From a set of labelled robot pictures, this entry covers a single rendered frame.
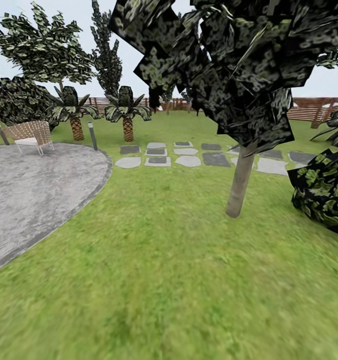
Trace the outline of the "wicker basket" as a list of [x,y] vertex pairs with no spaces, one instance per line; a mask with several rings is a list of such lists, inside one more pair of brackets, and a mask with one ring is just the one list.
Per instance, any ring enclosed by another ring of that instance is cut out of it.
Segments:
[[312,129],[317,129],[321,123],[322,120],[318,120],[318,121],[312,120],[312,125],[311,125]]

